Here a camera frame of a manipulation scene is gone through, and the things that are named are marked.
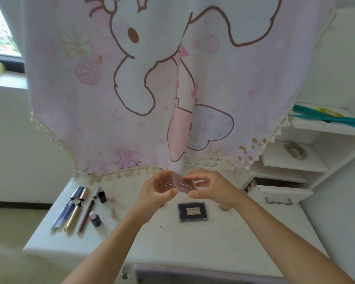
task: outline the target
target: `label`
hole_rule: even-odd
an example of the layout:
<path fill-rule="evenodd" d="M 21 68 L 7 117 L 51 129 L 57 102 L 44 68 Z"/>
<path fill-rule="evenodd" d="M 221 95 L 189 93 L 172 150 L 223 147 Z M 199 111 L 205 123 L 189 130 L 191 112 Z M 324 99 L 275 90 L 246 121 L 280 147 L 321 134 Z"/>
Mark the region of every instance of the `label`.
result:
<path fill-rule="evenodd" d="M 187 208 L 187 215 L 200 215 L 200 207 Z"/>

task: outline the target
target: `black cap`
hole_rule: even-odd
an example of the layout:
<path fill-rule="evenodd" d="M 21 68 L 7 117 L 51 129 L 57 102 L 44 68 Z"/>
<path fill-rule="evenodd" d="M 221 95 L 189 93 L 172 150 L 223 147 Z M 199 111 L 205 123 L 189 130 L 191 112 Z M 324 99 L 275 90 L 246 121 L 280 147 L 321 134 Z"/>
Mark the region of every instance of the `black cap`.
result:
<path fill-rule="evenodd" d="M 106 197 L 105 197 L 105 192 L 104 191 L 100 191 L 97 196 L 99 196 L 99 200 L 100 200 L 101 203 L 106 202 Z"/>

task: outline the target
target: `white desk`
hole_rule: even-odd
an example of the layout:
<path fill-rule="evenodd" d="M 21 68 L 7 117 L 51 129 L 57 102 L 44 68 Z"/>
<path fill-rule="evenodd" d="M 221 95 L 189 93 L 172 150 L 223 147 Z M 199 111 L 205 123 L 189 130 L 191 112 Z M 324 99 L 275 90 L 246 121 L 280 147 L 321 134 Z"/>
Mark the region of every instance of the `white desk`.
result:
<path fill-rule="evenodd" d="M 185 167 L 185 173 L 193 169 L 195 167 Z M 222 173 L 236 185 L 234 173 Z M 26 244 L 24 252 L 44 256 L 70 268 L 75 267 L 108 236 L 118 221 L 123 219 L 135 202 L 143 182 L 151 176 L 152 174 L 146 174 L 145 170 L 142 170 L 139 176 L 123 176 L 94 185 L 88 185 L 88 178 L 84 176 L 71 179 Z M 50 227 L 53 221 L 78 185 L 90 188 L 90 194 L 84 202 L 78 225 L 98 186 L 101 186 L 107 197 L 113 195 L 116 198 L 114 208 L 118 214 L 118 220 L 115 221 L 110 217 L 106 206 L 109 201 L 101 204 L 97 200 L 94 211 L 102 220 L 100 227 L 95 228 L 88 222 L 81 238 L 76 235 L 78 225 L 75 225 L 74 232 L 69 236 L 63 231 L 51 234 Z M 180 192 L 172 201 L 159 209 L 151 221 L 140 230 L 125 263 L 146 263 L 282 277 L 278 268 L 236 211 L 223 212 L 218 208 L 218 204 L 205 200 L 208 221 L 179 223 L 177 203 L 194 201 L 196 200 L 189 199 L 186 194 Z M 263 205 L 263 207 L 326 254 L 299 204 Z"/>

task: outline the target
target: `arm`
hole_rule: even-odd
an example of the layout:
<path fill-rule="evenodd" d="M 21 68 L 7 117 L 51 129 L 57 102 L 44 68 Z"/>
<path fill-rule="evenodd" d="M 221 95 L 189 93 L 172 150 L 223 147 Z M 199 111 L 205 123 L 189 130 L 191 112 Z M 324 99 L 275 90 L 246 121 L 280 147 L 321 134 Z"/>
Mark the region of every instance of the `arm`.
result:
<path fill-rule="evenodd" d="M 233 207 L 255 234 L 272 261 L 291 284 L 355 284 L 329 258 L 266 212 L 218 172 L 197 169 L 185 179 L 207 189 L 190 191 L 190 198 L 211 199 Z"/>
<path fill-rule="evenodd" d="M 62 284 L 112 284 L 143 224 L 177 193 L 171 187 L 170 171 L 160 172 L 146 181 L 126 217 Z"/>

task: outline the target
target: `teal comb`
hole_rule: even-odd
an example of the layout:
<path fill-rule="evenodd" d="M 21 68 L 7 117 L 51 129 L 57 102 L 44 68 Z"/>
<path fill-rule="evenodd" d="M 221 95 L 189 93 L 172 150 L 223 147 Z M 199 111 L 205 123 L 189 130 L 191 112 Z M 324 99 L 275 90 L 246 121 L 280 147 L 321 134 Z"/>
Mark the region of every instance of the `teal comb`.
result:
<path fill-rule="evenodd" d="M 355 128 L 355 118 L 354 117 L 332 117 L 331 115 L 325 114 L 315 109 L 310 109 L 301 105 L 294 105 L 293 112 L 298 115 L 292 115 L 293 117 L 300 117 L 303 119 L 311 120 L 323 120 L 327 123 L 343 123 Z"/>

